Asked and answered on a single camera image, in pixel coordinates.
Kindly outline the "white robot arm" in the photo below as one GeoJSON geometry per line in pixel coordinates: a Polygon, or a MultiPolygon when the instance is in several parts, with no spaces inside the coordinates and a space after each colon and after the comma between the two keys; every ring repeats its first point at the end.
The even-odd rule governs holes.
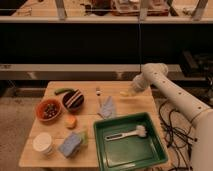
{"type": "Polygon", "coordinates": [[[167,74],[164,63],[144,64],[130,84],[130,92],[137,94],[156,86],[195,127],[197,141],[190,160],[193,171],[213,171],[213,108],[173,83],[167,74]]]}

